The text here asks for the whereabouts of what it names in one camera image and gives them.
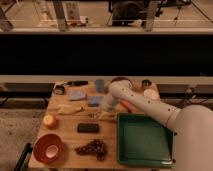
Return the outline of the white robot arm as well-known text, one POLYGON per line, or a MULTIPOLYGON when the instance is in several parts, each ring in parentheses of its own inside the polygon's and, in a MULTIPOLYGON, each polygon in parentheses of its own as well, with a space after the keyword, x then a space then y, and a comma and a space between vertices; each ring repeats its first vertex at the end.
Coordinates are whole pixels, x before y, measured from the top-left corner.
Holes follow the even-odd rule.
POLYGON ((213 171, 213 111, 202 105, 182 109, 146 97, 128 80, 109 85, 100 113, 112 111, 119 100, 133 104, 173 132, 171 171, 213 171))

